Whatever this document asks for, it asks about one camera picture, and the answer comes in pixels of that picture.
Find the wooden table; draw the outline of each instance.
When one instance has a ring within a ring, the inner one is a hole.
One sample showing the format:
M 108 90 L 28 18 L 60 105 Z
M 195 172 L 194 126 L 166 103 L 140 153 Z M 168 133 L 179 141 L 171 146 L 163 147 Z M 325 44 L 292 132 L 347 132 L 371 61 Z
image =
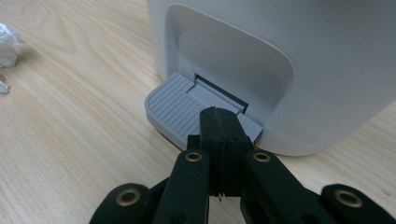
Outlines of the wooden table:
M 0 223 L 88 223 L 116 186 L 152 187 L 179 151 L 146 118 L 160 84 L 146 1 L 6 0 L 21 34 L 0 69 Z M 314 156 L 280 159 L 307 188 L 343 183 L 396 217 L 396 104 Z M 239 201 L 212 199 L 210 223 L 244 223 Z

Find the black plastic part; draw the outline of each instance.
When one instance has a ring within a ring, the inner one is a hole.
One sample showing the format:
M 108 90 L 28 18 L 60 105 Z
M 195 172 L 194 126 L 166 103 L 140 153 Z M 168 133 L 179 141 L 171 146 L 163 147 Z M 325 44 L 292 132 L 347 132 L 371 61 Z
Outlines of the black plastic part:
M 209 107 L 200 114 L 200 149 L 211 158 L 210 195 L 240 197 L 245 182 L 243 159 L 253 150 L 235 113 Z
M 267 224 L 270 223 L 267 215 L 262 210 L 260 204 L 255 201 L 248 201 L 241 198 L 240 202 L 241 212 L 247 224 Z
M 336 223 L 274 154 L 248 152 L 245 173 L 270 223 Z
M 168 179 L 152 189 L 136 184 L 113 189 L 91 224 L 203 224 L 208 196 L 223 194 L 241 197 L 247 224 L 396 224 L 351 187 L 328 186 L 320 196 L 305 189 L 274 154 L 254 150 L 234 113 L 210 107 L 200 116 L 201 134 L 189 136 L 188 150 L 177 157 Z
M 201 150 L 180 153 L 152 223 L 207 223 L 209 166 Z
M 134 189 L 140 193 L 140 199 L 129 206 L 121 206 L 117 203 L 117 197 L 127 189 Z M 107 194 L 105 199 L 96 209 L 91 224 L 124 224 L 124 223 L 143 223 L 143 210 L 145 196 L 148 194 L 148 188 L 137 184 L 121 185 Z
M 396 220 L 382 207 L 349 186 L 340 184 L 327 186 L 322 190 L 319 201 L 340 223 L 396 223 Z

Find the mounting hole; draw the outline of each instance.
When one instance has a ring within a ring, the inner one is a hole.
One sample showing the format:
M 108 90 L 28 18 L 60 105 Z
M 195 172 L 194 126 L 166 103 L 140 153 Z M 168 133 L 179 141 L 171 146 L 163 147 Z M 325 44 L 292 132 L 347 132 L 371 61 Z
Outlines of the mounting hole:
M 184 224 L 187 222 L 187 217 L 183 213 L 175 212 L 170 216 L 169 220 L 172 224 Z
M 361 198 L 351 191 L 338 189 L 335 191 L 334 196 L 338 202 L 343 203 L 344 205 L 347 205 L 349 207 L 358 208 L 363 206 L 363 201 L 361 200 Z
M 320 220 L 312 214 L 304 213 L 301 216 L 301 221 L 306 224 L 319 224 Z
M 262 161 L 262 162 L 267 162 L 271 160 L 271 157 L 268 156 L 266 153 L 263 152 L 256 152 L 253 154 L 253 158 L 256 161 Z
M 140 191 L 137 189 L 125 189 L 117 195 L 116 202 L 119 206 L 129 206 L 135 204 L 140 199 Z
M 186 155 L 187 161 L 200 161 L 202 159 L 202 154 L 198 152 L 191 152 Z

